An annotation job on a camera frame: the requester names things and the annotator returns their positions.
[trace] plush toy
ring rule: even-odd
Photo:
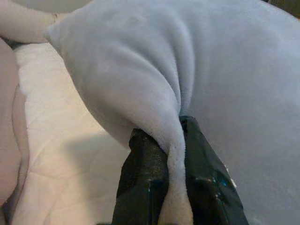
[[[21,43],[46,42],[43,36],[45,27],[64,15],[37,11],[9,0],[0,0],[0,36]]]

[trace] white bedsheet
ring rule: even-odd
[[[30,166],[14,225],[110,222],[128,150],[93,119],[49,44],[15,50]]]

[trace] black plastic object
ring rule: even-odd
[[[156,225],[169,187],[167,155],[139,129],[133,130],[129,146],[112,225]]]
[[[229,174],[197,121],[182,116],[180,122],[186,142],[186,185],[194,225],[248,225]]]

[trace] fleece fabric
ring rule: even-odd
[[[160,224],[191,225],[179,115],[229,168],[251,224],[300,219],[300,23],[260,0],[95,0],[47,29],[91,114],[168,154]]]

